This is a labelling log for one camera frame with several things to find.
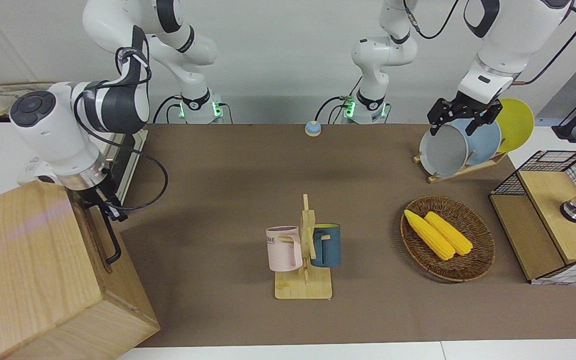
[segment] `yellow plate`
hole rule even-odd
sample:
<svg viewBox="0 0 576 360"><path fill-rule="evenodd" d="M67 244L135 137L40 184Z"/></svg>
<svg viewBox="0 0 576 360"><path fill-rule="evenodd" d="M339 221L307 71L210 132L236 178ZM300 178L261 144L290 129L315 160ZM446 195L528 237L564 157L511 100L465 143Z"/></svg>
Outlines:
<svg viewBox="0 0 576 360"><path fill-rule="evenodd" d="M499 146L499 153L507 153L524 145L533 133L535 116L525 102L516 98L502 98L503 109L496 117L501 128L501 137L505 139Z"/></svg>

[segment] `woven basket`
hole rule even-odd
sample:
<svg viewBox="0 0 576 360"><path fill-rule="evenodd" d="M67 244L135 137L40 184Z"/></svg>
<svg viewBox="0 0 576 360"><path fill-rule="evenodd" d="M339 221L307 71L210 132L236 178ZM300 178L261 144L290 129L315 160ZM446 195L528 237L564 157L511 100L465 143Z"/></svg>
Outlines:
<svg viewBox="0 0 576 360"><path fill-rule="evenodd" d="M414 200L406 209L421 217L430 211L437 213L473 244L467 255L455 254L450 260L441 260L402 215L400 231L406 249L430 274L462 283L481 278L490 270L495 262L495 242L484 221L466 205L452 198L432 195Z"/></svg>

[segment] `plate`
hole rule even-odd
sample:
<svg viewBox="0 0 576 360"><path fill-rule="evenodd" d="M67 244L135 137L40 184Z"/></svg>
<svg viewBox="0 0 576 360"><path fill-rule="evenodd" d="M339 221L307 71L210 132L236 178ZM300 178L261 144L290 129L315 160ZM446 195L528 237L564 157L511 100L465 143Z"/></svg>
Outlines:
<svg viewBox="0 0 576 360"><path fill-rule="evenodd" d="M455 128L459 129L463 136L466 137L468 142L468 150L475 152L466 161L467 166L478 166L485 163L492 158L499 150L501 144L501 128L498 123L493 122L490 124L479 126L472 135L466 135L466 128L470 125L473 119L458 118L451 122Z"/></svg>
<svg viewBox="0 0 576 360"><path fill-rule="evenodd" d="M502 98L503 109L496 117L505 139L499 146L499 153L516 150L528 141L535 128L535 116L525 102L516 98Z"/></svg>
<svg viewBox="0 0 576 360"><path fill-rule="evenodd" d="M424 196L409 203L407 210L424 217L430 211L437 213L461 232L473 245L464 256L455 254L450 260L441 260L401 215L399 230L410 256L430 274L455 283L471 281L484 276L495 262L495 242L482 218L463 203L445 196Z"/></svg>
<svg viewBox="0 0 576 360"><path fill-rule="evenodd" d="M430 175L448 178L455 175L466 164L469 148L464 134L447 123L432 136L426 132L419 145L421 165Z"/></svg>

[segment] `corn cob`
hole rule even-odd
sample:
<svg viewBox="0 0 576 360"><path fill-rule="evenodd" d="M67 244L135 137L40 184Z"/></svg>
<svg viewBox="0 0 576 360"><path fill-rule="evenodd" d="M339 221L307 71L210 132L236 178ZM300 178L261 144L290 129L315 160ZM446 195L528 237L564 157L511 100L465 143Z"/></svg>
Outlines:
<svg viewBox="0 0 576 360"><path fill-rule="evenodd" d="M428 224L435 228L439 234L443 235L443 237L448 241L448 243L450 243L454 250L457 251L457 254L466 255L470 253L471 250L473 250L473 243L466 239L466 237L461 232L459 232L459 230L457 230L448 221L443 219L435 212L428 212L424 219L428 222Z"/></svg>
<svg viewBox="0 0 576 360"><path fill-rule="evenodd" d="M408 223L414 232L423 240L423 242L432 250L441 260L449 260L455 256L455 249L446 239L430 226L421 216L410 210L404 210Z"/></svg>

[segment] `wooden box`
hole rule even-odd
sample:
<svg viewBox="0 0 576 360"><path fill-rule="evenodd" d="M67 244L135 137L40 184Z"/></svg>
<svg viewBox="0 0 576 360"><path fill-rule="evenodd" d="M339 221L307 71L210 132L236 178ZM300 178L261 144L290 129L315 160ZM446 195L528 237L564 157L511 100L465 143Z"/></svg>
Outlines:
<svg viewBox="0 0 576 360"><path fill-rule="evenodd" d="M567 171L533 169L539 170L519 169L506 180L512 183L516 178L510 186L514 189L494 191L490 200L526 279L535 284L576 284L576 223L560 212L560 205L576 196L576 184Z"/></svg>
<svg viewBox="0 0 576 360"><path fill-rule="evenodd" d="M96 207L31 182L0 195L0 359L110 360L159 330Z"/></svg>

